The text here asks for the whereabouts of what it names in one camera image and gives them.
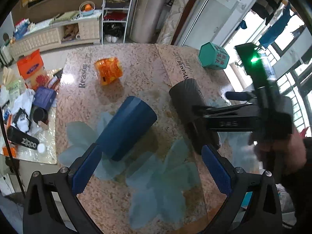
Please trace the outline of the right hand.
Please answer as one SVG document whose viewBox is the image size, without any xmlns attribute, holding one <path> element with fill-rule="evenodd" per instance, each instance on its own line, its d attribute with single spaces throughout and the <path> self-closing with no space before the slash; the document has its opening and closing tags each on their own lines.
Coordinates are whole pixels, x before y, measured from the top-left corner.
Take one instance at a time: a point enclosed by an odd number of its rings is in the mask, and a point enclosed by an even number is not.
<svg viewBox="0 0 312 234">
<path fill-rule="evenodd" d="M 292 173 L 300 170 L 307 162 L 306 147 L 303 138 L 294 127 L 292 134 L 287 139 L 276 141 L 257 141 L 253 148 L 254 153 L 259 161 L 265 159 L 265 153 L 274 151 L 276 154 L 281 153 L 284 157 L 285 173 Z"/>
</svg>

